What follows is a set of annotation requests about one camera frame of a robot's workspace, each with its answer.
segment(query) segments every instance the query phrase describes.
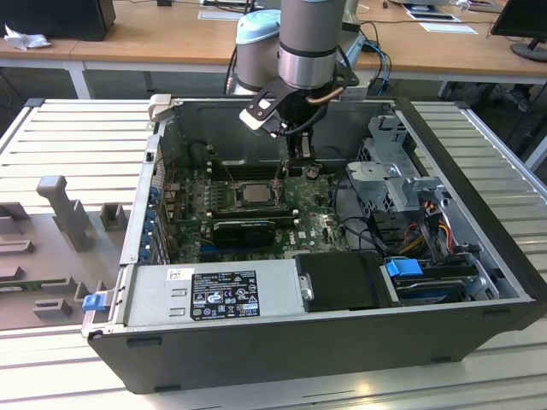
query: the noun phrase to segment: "blue release latch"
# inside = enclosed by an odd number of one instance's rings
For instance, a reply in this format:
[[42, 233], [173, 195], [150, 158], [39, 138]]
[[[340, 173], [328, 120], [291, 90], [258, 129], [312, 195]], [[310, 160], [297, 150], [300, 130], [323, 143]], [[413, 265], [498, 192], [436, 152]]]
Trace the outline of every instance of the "blue release latch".
[[106, 310], [106, 294], [87, 295], [82, 303], [85, 312], [91, 310]]
[[420, 262], [416, 259], [392, 259], [385, 264], [385, 267], [392, 278], [394, 276], [421, 276], [424, 274]]

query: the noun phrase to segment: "computer tower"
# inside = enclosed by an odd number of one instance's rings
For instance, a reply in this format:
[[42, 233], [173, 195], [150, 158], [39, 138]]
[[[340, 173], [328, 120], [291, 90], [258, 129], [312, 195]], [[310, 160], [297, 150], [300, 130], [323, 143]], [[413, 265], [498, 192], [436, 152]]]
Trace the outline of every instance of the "computer tower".
[[112, 0], [4, 1], [0, 15], [17, 32], [86, 41], [103, 41], [116, 17]]

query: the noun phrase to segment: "copper pipe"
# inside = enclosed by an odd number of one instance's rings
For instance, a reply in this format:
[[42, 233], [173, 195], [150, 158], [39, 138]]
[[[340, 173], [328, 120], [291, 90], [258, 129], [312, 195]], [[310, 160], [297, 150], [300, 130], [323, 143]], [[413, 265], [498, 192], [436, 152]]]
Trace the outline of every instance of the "copper pipe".
[[318, 98], [308, 97], [306, 98], [306, 101], [310, 105], [323, 105], [331, 101], [333, 98], [338, 97], [343, 92], [344, 92], [344, 87], [339, 87], [336, 90], [329, 92], [323, 97], [318, 97]]

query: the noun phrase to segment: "barcode sticker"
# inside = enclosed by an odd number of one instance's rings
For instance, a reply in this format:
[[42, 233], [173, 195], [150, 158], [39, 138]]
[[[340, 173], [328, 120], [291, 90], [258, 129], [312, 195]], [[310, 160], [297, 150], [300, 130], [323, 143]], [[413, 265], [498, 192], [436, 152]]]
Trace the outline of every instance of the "barcode sticker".
[[194, 274], [193, 267], [184, 267], [182, 269], [168, 269], [168, 280], [190, 280]]

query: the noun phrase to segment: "warning label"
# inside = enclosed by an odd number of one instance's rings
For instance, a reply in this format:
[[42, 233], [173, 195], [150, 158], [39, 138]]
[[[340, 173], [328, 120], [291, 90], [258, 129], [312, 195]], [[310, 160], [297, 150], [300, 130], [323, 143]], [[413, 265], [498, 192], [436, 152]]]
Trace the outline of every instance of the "warning label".
[[190, 316], [194, 320], [260, 316], [256, 272], [192, 275]]

